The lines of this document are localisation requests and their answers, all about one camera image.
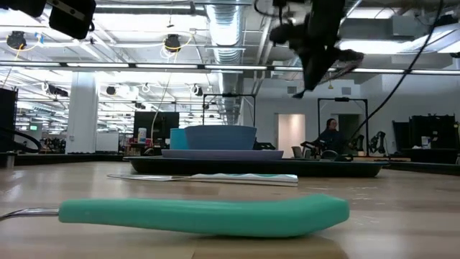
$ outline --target teal foam object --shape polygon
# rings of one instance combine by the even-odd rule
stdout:
[[[64,223],[244,237],[306,235],[348,218],[347,201],[323,194],[282,201],[78,199],[59,209]]]

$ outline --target column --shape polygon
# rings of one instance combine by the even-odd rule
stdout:
[[[65,152],[94,153],[98,126],[99,87],[96,75],[74,72]]]

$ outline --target pipe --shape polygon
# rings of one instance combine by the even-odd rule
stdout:
[[[207,17],[206,10],[203,7],[194,7],[187,5],[98,5],[95,14],[169,14],[169,15],[192,15]]]
[[[210,5],[206,7],[209,23],[209,32],[213,45],[240,46],[242,37],[242,11],[241,6]],[[214,49],[214,56],[218,64],[240,64],[242,50],[240,49]],[[221,93],[240,94],[243,89],[243,78],[239,74],[219,73],[218,84]],[[238,123],[238,105],[241,99],[223,100],[226,121],[228,124]]]
[[[362,0],[347,0],[345,1],[345,17],[340,21],[340,25],[342,25],[346,18],[350,16],[350,14],[361,4]]]

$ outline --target blue container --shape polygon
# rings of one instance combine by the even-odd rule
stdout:
[[[185,128],[191,150],[252,150],[256,140],[254,127],[201,125]]]
[[[188,150],[187,138],[184,129],[171,129],[171,150]]]

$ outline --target wooden table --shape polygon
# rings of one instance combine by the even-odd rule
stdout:
[[[460,178],[382,171],[379,178],[303,178],[298,188],[108,179],[128,163],[75,163],[0,171],[0,213],[75,198],[348,199],[350,219],[310,237],[258,240],[89,224],[57,218],[0,222],[0,258],[460,258]]]

